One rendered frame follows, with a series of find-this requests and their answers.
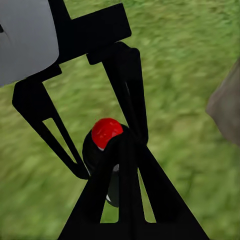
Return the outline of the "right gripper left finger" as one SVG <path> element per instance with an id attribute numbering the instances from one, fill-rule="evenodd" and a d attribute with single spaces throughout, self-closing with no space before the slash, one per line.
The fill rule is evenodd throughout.
<path id="1" fill-rule="evenodd" d="M 118 222 L 100 223 L 113 168 L 117 164 Z M 108 141 L 58 240 L 133 240 L 124 132 Z"/>

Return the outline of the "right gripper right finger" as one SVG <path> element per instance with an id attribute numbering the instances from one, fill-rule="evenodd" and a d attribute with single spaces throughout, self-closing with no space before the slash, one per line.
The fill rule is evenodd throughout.
<path id="1" fill-rule="evenodd" d="M 129 133 L 125 140 L 133 240 L 210 240 L 147 144 Z M 138 169 L 156 223 L 145 220 Z"/>

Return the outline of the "pesticide atomizer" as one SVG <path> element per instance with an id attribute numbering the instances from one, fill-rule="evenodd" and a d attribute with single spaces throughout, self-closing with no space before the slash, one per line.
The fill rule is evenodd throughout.
<path id="1" fill-rule="evenodd" d="M 109 140 L 122 133 L 135 136 L 130 128 L 114 118 L 102 118 L 95 123 L 82 145 L 83 162 L 90 175 L 92 175 Z M 112 206 L 119 207 L 119 164 L 113 168 L 105 200 Z"/>

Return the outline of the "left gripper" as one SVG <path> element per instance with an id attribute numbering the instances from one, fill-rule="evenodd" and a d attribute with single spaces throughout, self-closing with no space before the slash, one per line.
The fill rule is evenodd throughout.
<path id="1" fill-rule="evenodd" d="M 74 19 L 71 19 L 64 0 L 48 0 L 48 3 L 56 30 L 59 57 L 49 68 L 19 80 L 14 87 L 12 104 L 78 178 L 89 180 L 90 173 L 42 82 L 63 73 L 59 64 L 84 54 L 90 65 L 102 62 L 128 128 L 148 144 L 140 51 L 121 41 L 132 35 L 123 3 Z M 43 123 L 51 117 L 77 164 Z"/>

